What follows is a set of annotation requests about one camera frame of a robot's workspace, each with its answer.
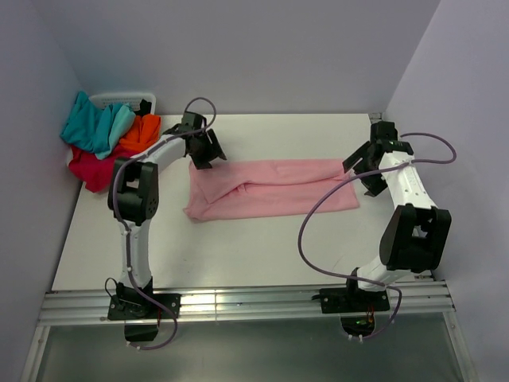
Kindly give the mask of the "magenta t shirt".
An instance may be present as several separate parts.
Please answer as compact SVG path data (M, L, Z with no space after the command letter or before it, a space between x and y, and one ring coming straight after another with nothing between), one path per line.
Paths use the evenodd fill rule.
M94 154L75 146L70 146L70 149L72 156L68 161L68 168L84 183L85 189L92 193L101 193L110 186L116 158L136 155L135 151L122 146L116 146L104 159L98 159Z

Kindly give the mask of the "teal t shirt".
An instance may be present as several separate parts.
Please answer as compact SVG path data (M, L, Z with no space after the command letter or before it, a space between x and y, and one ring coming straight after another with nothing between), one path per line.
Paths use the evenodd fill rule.
M107 158L132 127L136 114L125 103L98 108L83 91L78 92L60 138L97 159Z

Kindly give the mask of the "orange t shirt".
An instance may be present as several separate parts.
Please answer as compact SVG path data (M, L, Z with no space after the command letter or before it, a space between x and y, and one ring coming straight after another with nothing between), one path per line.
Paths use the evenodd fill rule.
M119 145L135 153L141 153L159 139L161 117L158 115L136 115L131 128L120 138Z

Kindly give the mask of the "white laundry basket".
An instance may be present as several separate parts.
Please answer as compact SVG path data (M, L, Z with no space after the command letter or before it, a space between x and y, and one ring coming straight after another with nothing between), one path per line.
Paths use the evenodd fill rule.
M87 96L89 97L90 101L92 101L93 104L100 109L104 109L106 106L113 103L125 103L128 104L136 114L136 111L139 109L139 104L142 99L146 99L152 103L152 113L155 111L156 106L156 98L154 95L150 93L136 93L136 92L103 93L99 95L91 96L87 95Z

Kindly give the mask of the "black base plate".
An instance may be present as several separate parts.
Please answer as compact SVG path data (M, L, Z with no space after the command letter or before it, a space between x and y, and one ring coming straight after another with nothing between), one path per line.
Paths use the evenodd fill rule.
M390 302L385 291L350 291L347 287L323 288L312 296L321 304L323 314L350 314L384 312L390 310Z
M153 296L159 304L163 305L167 310L177 318L181 307L180 294L156 294ZM156 320L171 319L172 315L161 307L152 302L147 301L138 294L135 296L134 302L120 299L114 295L111 299L107 313L108 321L134 321L134 320Z

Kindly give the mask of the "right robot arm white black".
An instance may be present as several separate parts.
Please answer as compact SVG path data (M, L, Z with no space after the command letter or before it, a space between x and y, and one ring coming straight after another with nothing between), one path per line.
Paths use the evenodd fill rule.
M369 140L344 160L343 168L360 178L371 197L388 190L394 205L378 256L352 272L344 301L353 310L369 306L388 310L387 284L437 269L452 217L426 192L414 164L414 151L392 122L373 123Z

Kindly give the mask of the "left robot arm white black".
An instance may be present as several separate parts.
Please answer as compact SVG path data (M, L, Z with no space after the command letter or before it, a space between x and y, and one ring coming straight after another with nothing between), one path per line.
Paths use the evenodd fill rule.
M185 111L147 149L115 160L107 204L122 235L122 274L111 307L128 318L145 318L161 307L153 296L148 250L150 223L159 205L159 173L187 156L198 170L210 169L217 158L225 160L210 126L203 115Z

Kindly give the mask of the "pink t shirt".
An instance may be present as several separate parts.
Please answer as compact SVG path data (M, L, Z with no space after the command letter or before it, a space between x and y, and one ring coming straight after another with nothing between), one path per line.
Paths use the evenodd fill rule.
M222 162L208 170L189 166L184 212L198 221L306 214L349 179L340 159Z

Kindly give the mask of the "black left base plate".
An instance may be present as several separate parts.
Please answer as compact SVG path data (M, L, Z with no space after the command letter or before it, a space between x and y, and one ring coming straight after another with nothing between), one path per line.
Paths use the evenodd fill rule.
M159 304L163 305L167 310L177 318L181 307L180 294L156 294L153 296ZM114 295L111 299L107 313L108 321L134 321L134 320L156 320L171 319L172 315L161 307L152 302L147 301L138 294L135 296L134 302L120 299Z

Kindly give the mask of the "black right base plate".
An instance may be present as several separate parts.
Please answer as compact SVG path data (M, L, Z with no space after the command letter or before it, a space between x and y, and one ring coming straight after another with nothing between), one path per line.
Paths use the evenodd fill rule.
M385 291L350 291L347 287L323 288L312 296L321 304L323 314L350 314L384 312L390 310L390 302Z

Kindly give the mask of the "black t shirt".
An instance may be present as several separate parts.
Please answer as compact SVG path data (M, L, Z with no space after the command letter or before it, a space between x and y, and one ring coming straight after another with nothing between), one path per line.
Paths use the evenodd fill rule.
M142 99L136 114L139 116L149 115L152 113L152 103L146 99Z

